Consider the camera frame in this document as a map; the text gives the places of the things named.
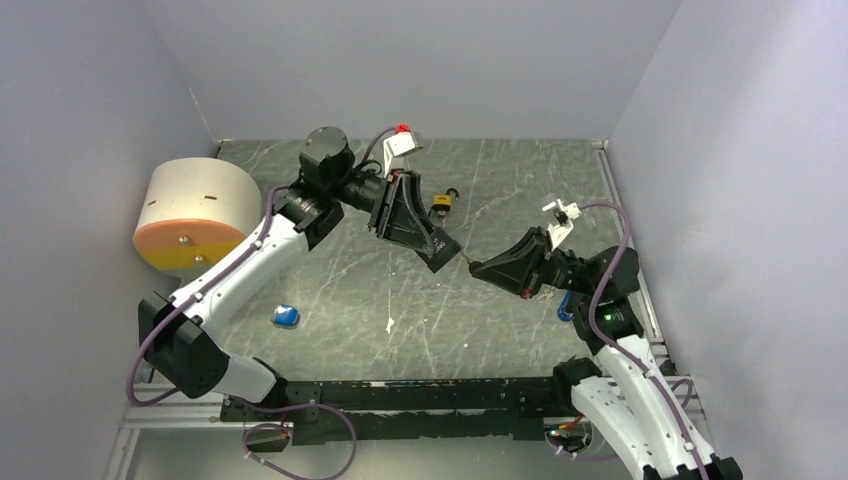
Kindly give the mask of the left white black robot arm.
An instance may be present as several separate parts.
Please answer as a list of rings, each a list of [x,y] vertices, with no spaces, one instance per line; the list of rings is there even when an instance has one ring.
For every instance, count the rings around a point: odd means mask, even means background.
[[[377,238],[414,251],[432,272],[458,255],[460,244],[428,216],[419,174],[404,165],[423,147],[418,134],[400,124],[377,138],[383,162],[373,172],[356,159],[344,131],[313,130],[298,156],[297,179],[269,192],[263,219],[245,240],[188,285],[140,301],[134,362],[146,362],[188,398],[220,393],[272,420],[288,403],[287,380],[259,359],[227,352],[217,334],[270,279],[330,234],[344,206],[367,213]]]

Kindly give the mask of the yellow black padlock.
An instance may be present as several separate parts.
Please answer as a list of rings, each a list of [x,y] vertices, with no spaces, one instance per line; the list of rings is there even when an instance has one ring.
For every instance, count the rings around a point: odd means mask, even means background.
[[[448,188],[443,194],[435,195],[428,211],[428,217],[444,227],[447,216],[453,209],[454,202],[459,197],[460,194],[456,188]]]

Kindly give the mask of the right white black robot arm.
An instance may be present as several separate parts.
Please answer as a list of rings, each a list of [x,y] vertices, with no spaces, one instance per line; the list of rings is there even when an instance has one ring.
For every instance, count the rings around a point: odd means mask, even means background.
[[[554,368],[551,405],[564,415],[583,415],[632,478],[740,479],[736,460],[718,455],[676,399],[630,308],[639,261],[628,243],[624,234],[618,246],[585,259],[534,227],[507,251],[471,260],[468,268],[473,278],[523,299],[542,286],[569,293],[566,308],[592,355]]]

